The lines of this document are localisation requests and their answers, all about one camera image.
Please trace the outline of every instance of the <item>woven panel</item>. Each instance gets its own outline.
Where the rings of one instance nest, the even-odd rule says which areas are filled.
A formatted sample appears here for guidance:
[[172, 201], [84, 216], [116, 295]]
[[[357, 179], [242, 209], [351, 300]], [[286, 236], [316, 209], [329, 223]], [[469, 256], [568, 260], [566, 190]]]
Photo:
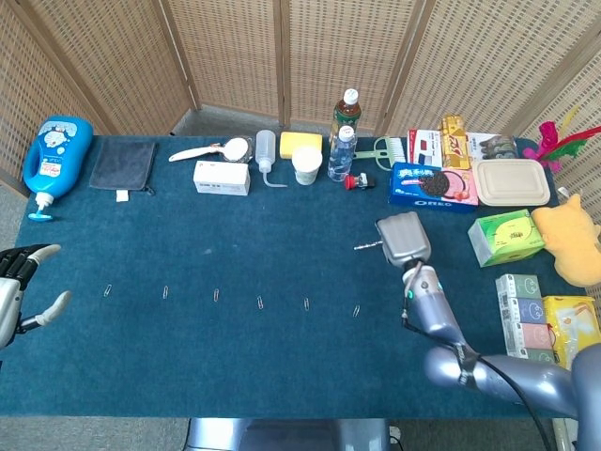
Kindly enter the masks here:
[[169, 0], [203, 102], [278, 115], [270, 0]]
[[[0, 60], [0, 168], [21, 180], [24, 155], [47, 116], [89, 116], [5, 0], [0, 1]], [[105, 132], [94, 125], [96, 133]]]
[[389, 132], [437, 127], [450, 113], [470, 130], [500, 130], [599, 11], [595, 0], [439, 0]]
[[31, 3], [121, 133], [170, 132], [190, 107], [151, 2]]
[[[568, 133], [581, 132], [601, 125], [601, 85], [598, 83], [601, 72], [601, 52], [570, 82], [548, 108], [528, 127], [525, 135], [539, 141], [538, 126], [546, 120], [561, 124], [575, 106], [578, 113], [570, 122]], [[555, 176], [557, 186], [565, 186], [571, 192], [582, 191], [582, 207], [591, 214], [597, 224], [601, 224], [601, 137], [588, 141], [582, 153], [576, 159], [562, 160], [562, 172]], [[589, 294], [601, 304], [601, 286], [588, 290]]]
[[290, 0], [292, 118], [329, 123], [345, 89], [354, 87], [360, 126], [375, 128], [415, 3]]

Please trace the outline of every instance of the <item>pink box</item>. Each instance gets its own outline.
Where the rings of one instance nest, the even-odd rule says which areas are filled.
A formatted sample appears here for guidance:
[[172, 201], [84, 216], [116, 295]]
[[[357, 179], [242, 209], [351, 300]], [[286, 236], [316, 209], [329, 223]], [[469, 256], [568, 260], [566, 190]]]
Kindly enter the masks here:
[[551, 350], [551, 335], [546, 324], [514, 324], [514, 336], [519, 348], [535, 350]]

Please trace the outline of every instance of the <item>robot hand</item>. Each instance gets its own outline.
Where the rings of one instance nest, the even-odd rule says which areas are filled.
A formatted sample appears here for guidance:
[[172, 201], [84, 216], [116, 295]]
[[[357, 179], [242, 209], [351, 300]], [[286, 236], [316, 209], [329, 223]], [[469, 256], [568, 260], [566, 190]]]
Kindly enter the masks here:
[[58, 244], [36, 244], [0, 252], [0, 350], [14, 339], [58, 317], [71, 299], [70, 291], [61, 293], [46, 311], [21, 319], [21, 304], [27, 284], [46, 258], [60, 250]]

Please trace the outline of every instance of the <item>blue table mat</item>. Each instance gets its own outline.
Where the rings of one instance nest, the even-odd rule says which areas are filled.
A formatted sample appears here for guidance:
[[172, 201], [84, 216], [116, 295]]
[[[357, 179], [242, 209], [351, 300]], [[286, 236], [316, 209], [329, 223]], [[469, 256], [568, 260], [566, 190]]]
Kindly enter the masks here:
[[[131, 193], [117, 204], [115, 192], [88, 186], [106, 140], [158, 143], [149, 179], [156, 195]], [[328, 179], [327, 161], [315, 184], [300, 186], [290, 161], [278, 159], [270, 181], [289, 187], [273, 189], [252, 163], [250, 194], [238, 197], [199, 194], [195, 161], [167, 162], [185, 148], [224, 141], [97, 136], [78, 183], [49, 207], [55, 221], [23, 220], [18, 244], [63, 246], [39, 268], [23, 314], [38, 313], [64, 289], [73, 300], [55, 323], [17, 337], [0, 353], [0, 414], [526, 415], [520, 406], [433, 385], [423, 369], [432, 343], [401, 326], [401, 272], [379, 248], [353, 251], [378, 239], [377, 219], [408, 210], [388, 204], [390, 173], [371, 160], [356, 161], [353, 172], [367, 172], [377, 187], [347, 192]], [[358, 149], [373, 142], [362, 138]], [[549, 183], [557, 203], [550, 177]], [[35, 210], [33, 199], [27, 210]], [[506, 210], [417, 210], [432, 244], [430, 263], [465, 337], [482, 353], [504, 353], [500, 275], [535, 273], [543, 295], [582, 292], [555, 273], [546, 251], [478, 267], [467, 230], [477, 216]], [[353, 318], [356, 304], [361, 310]]]

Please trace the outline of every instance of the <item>squeeze bottle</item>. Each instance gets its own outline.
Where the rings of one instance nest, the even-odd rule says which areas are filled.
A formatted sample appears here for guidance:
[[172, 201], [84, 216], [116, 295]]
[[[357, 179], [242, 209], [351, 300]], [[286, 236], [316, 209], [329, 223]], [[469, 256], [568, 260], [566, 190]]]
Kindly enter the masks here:
[[51, 116], [41, 125], [23, 164], [23, 180], [38, 204], [29, 219], [53, 219], [42, 211], [77, 181], [93, 134], [91, 124], [79, 117]]
[[275, 133], [271, 130], [261, 130], [256, 134], [256, 147], [254, 159], [263, 173], [263, 181], [271, 188], [286, 188], [287, 185], [269, 183], [267, 174], [271, 172], [271, 165], [275, 163]]

